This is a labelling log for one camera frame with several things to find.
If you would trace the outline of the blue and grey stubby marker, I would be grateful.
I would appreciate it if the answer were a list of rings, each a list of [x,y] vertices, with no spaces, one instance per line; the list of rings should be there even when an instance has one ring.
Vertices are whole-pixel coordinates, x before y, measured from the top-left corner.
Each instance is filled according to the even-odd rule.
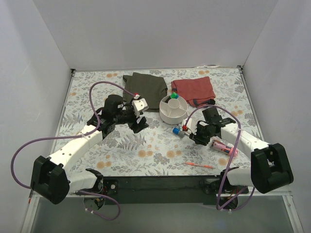
[[[185,132],[180,128],[173,128],[173,133],[179,136],[180,138],[183,138],[185,136]]]

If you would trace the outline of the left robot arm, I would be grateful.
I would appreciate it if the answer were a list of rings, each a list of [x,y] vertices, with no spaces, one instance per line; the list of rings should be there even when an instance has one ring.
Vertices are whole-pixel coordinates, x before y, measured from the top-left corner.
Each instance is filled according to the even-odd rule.
[[[123,104],[119,95],[109,95],[104,106],[97,109],[76,138],[48,157],[39,156],[31,178],[31,189],[59,204],[69,193],[80,190],[92,194],[104,194],[107,190],[104,176],[91,168],[73,174],[73,166],[95,145],[102,142],[117,125],[128,125],[133,133],[148,127],[142,115],[148,109],[144,98],[136,95]]]

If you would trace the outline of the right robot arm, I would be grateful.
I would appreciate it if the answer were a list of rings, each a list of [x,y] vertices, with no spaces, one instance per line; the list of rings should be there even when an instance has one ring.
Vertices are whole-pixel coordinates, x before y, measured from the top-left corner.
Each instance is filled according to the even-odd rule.
[[[191,140],[206,146],[217,136],[233,144],[232,155],[238,150],[251,161],[250,168],[225,169],[220,175],[221,190],[231,193],[237,186],[251,186],[265,194],[294,181],[287,153],[281,144],[267,143],[243,131],[237,119],[222,118],[216,107],[209,107],[202,113],[203,121],[194,122],[188,117],[184,122]]]

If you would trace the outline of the orange pink pen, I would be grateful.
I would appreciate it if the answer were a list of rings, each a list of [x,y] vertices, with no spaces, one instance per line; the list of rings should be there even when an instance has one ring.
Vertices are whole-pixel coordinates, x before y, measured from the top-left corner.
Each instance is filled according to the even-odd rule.
[[[189,165],[189,166],[196,166],[196,167],[204,167],[204,168],[208,168],[208,169],[215,169],[214,167],[209,166],[209,165],[195,164],[195,163],[191,163],[191,162],[185,162],[185,164]]]

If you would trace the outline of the green cap black highlighter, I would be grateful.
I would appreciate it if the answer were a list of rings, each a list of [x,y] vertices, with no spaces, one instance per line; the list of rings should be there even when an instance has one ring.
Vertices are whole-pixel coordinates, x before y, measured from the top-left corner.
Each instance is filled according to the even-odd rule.
[[[169,97],[168,97],[168,100],[171,100],[171,99],[176,99],[178,98],[178,95],[176,93],[172,93]]]

